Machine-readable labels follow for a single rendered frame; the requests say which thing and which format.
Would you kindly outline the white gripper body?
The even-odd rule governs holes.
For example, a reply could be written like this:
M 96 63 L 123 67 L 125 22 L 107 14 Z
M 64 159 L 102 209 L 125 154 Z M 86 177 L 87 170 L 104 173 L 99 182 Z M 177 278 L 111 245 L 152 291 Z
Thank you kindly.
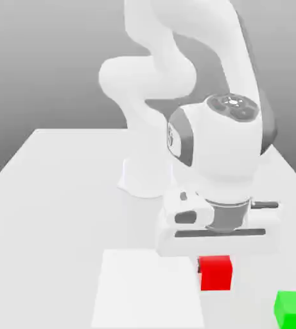
M 278 250 L 279 210 L 253 209 L 241 227 L 230 233 L 215 233 L 195 224 L 180 226 L 166 219 L 161 210 L 157 220 L 157 252 L 161 256 L 243 256 L 272 254 Z

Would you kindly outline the small red cube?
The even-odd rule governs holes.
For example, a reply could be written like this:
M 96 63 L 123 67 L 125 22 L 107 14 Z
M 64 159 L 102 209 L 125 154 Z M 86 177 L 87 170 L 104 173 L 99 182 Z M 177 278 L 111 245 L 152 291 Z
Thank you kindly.
M 230 290 L 232 272 L 232 262 L 229 255 L 200 256 L 198 258 L 201 291 Z

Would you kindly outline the small green cube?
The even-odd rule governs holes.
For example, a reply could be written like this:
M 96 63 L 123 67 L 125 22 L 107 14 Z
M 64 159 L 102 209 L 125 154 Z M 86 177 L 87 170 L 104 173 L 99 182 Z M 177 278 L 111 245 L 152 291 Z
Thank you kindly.
M 296 291 L 277 292 L 274 316 L 279 329 L 296 329 Z

